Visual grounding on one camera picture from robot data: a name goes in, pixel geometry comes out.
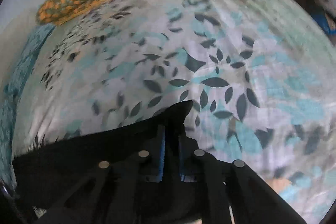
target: round silver bolt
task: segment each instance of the round silver bolt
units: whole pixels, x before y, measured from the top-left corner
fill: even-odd
[[[98,164],[99,168],[101,169],[106,169],[107,167],[110,166],[110,163],[106,160],[103,160],[101,161],[99,164]]]
[[[149,152],[147,150],[141,150],[139,153],[138,153],[139,157],[141,158],[146,158],[149,156]]]
[[[202,157],[204,156],[205,152],[202,149],[197,149],[194,151],[195,156]]]
[[[245,165],[245,162],[243,162],[242,160],[235,160],[235,161],[233,162],[233,164],[234,164],[236,167],[241,168],[241,167],[243,167],[243,166]]]

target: patterned blanket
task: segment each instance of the patterned blanket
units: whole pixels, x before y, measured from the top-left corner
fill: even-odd
[[[336,54],[292,0],[111,0],[70,23],[26,84],[14,156],[193,100],[185,128],[201,149],[244,160],[308,223],[323,218]]]

